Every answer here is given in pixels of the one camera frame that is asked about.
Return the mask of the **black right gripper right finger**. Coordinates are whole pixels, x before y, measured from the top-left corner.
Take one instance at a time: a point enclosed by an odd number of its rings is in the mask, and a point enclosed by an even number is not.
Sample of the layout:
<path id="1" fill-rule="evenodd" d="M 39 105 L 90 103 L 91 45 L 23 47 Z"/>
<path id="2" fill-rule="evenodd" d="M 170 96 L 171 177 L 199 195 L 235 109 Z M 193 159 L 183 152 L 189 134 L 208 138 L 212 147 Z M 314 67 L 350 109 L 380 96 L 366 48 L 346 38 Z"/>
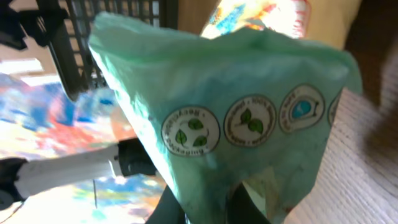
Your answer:
<path id="1" fill-rule="evenodd" d="M 226 204 L 229 224 L 271 224 L 251 200 L 243 184 L 239 184 Z"/>

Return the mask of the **yellow wet wipes pack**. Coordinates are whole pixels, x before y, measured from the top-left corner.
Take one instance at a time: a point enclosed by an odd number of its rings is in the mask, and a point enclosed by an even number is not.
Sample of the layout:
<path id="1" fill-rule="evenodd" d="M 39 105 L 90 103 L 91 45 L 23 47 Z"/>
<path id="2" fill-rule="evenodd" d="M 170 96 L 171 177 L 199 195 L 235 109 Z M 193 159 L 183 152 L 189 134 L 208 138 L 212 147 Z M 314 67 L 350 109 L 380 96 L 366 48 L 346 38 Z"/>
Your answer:
<path id="1" fill-rule="evenodd" d="M 342 49 L 361 0 L 221 0 L 201 36 L 214 39 L 247 27 Z"/>

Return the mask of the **mint green wipes pack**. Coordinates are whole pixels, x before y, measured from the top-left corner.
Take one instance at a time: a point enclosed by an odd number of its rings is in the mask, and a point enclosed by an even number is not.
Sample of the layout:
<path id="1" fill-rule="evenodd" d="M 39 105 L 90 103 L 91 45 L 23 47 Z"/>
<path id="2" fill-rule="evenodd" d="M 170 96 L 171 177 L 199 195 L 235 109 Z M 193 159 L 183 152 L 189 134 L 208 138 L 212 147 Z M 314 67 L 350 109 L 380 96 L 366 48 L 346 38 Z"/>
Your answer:
<path id="1" fill-rule="evenodd" d="M 342 90 L 362 90 L 349 53 L 269 29 L 161 29 L 114 61 L 111 89 L 192 223 L 225 223 L 228 192 L 254 176 L 281 222 L 315 184 Z"/>

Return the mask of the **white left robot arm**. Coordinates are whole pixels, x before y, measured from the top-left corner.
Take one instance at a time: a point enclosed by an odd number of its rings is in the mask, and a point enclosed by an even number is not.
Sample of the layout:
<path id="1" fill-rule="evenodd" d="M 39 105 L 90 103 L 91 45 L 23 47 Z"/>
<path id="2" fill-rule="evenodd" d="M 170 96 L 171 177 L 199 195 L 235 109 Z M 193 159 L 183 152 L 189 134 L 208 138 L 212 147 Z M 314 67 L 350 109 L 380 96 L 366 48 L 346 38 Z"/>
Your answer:
<path id="1" fill-rule="evenodd" d="M 157 169 L 137 138 L 55 159 L 1 159 L 1 210 L 46 190 L 100 177 L 155 175 Z"/>

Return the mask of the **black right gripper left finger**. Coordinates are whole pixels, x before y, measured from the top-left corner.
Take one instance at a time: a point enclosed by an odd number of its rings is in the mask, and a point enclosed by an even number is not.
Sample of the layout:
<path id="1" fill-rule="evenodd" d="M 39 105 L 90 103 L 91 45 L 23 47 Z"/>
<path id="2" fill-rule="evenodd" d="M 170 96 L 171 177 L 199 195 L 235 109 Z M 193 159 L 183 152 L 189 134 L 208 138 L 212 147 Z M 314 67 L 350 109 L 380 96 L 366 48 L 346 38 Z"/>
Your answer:
<path id="1" fill-rule="evenodd" d="M 186 224 L 185 212 L 167 185 L 146 224 Z"/>

